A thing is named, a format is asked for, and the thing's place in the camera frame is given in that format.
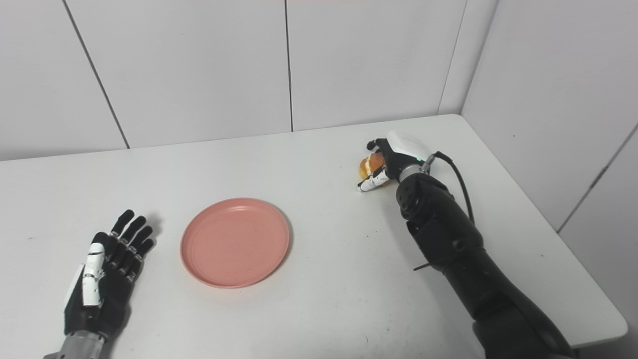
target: black forearm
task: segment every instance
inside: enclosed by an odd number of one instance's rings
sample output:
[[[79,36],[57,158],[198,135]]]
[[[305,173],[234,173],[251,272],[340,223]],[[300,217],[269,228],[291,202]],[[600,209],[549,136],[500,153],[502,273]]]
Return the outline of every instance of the black forearm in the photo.
[[[445,185],[415,174],[401,182],[397,201],[419,249],[476,320],[474,332],[491,358],[574,357],[554,323],[489,257],[483,237]]]

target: black cable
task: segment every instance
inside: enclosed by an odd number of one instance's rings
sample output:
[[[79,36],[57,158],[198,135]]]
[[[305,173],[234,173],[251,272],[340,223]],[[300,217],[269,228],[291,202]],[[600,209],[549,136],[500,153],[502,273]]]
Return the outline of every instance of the black cable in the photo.
[[[465,205],[468,208],[468,218],[472,223],[474,223],[474,212],[472,211],[472,205],[470,203],[470,195],[468,194],[467,187],[465,187],[465,181],[463,181],[463,177],[461,176],[459,169],[456,167],[452,159],[441,151],[437,151],[435,154],[433,154],[433,156],[446,161],[447,164],[449,164],[450,167],[454,170],[454,173],[456,173],[456,178],[459,179],[459,184],[461,185],[461,190],[463,191],[463,197],[465,197]]]

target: white wall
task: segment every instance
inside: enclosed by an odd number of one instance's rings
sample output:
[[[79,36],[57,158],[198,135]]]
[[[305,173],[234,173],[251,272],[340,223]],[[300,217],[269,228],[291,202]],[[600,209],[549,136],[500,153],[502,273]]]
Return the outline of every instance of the white wall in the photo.
[[[460,114],[498,0],[467,0],[438,114]]]
[[[283,0],[68,0],[131,147],[290,131]]]
[[[290,1],[295,129],[458,113],[495,2]]]
[[[638,136],[633,136],[561,231],[561,237],[630,326],[629,334],[583,359],[638,355]]]
[[[500,0],[462,114],[559,229],[638,122],[638,3]],[[626,317],[638,353],[634,137],[561,236]]]
[[[62,2],[0,2],[0,160],[118,148]]]
[[[501,0],[463,107],[555,229],[638,112],[638,3]]]
[[[284,0],[68,0],[131,147],[458,112],[495,2],[289,1],[291,121]],[[11,6],[0,160],[122,148],[64,3]]]

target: pink plate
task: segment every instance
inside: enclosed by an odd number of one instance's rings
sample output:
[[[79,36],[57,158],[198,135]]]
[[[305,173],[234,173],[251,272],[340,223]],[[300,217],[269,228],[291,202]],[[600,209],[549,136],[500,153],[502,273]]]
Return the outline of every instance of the pink plate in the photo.
[[[182,237],[182,262],[210,286],[246,287],[279,266],[289,241],[277,208],[258,199],[227,199],[193,218]]]

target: robotic hand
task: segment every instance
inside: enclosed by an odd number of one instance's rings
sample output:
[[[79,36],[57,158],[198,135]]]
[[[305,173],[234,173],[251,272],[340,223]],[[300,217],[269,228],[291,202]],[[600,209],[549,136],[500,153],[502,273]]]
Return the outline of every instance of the robotic hand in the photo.
[[[428,155],[413,137],[390,132],[368,143],[378,148],[384,164],[359,183],[365,192],[388,180],[398,180],[396,199],[408,231],[432,266],[443,273],[470,316],[473,331],[490,359],[575,358],[552,321],[503,274],[483,247],[474,225],[470,200],[451,158]],[[459,178],[468,215],[447,187],[429,175],[435,158],[453,168]]]
[[[143,216],[124,231],[134,216],[125,211],[110,234],[93,238],[64,309],[64,344],[45,359],[98,359],[104,343],[124,327],[133,283],[155,245]]]

